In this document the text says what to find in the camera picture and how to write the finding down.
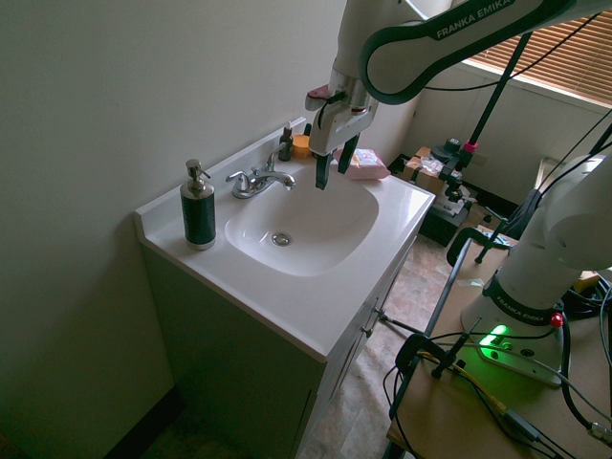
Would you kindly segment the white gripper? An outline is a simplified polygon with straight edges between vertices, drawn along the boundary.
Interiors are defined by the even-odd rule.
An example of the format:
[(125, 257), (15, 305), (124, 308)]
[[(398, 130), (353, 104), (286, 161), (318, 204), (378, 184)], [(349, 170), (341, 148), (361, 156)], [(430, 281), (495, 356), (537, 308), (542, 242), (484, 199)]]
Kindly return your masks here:
[(310, 149), (317, 160), (316, 187), (324, 190), (336, 148), (344, 145), (338, 172), (344, 174), (359, 142), (359, 133), (376, 114), (376, 100), (362, 81), (333, 70), (328, 84), (308, 93), (308, 110), (317, 111), (310, 134)]

